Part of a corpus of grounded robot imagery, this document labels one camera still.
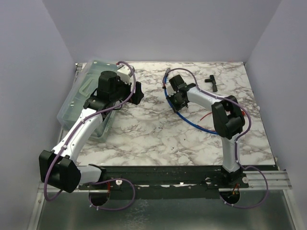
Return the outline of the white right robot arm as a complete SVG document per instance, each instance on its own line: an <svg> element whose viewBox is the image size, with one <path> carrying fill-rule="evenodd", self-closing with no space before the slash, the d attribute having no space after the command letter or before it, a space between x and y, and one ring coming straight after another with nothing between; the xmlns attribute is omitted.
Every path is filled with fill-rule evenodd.
<svg viewBox="0 0 307 230"><path fill-rule="evenodd" d="M221 137L223 148L222 168L226 173L221 175L223 186L230 188L238 182L236 171L239 170L238 154L235 142L243 131L245 119L238 106L236 97L222 97L198 88L195 83L186 84L180 75L169 80L166 87L166 99L175 113L186 107L188 103L195 103L211 111L216 133Z"/></svg>

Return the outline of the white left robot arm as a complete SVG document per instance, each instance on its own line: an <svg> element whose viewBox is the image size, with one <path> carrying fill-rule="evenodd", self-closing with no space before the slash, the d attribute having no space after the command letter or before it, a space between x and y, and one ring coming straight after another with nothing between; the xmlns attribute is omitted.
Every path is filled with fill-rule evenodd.
<svg viewBox="0 0 307 230"><path fill-rule="evenodd" d="M61 191L73 192L81 184L95 189L106 185L103 169L94 165L77 166L76 161L86 141L117 107L126 102L138 105L144 94L139 81L130 73L103 71L98 86L85 101L76 123L51 151L39 155L41 181Z"/></svg>

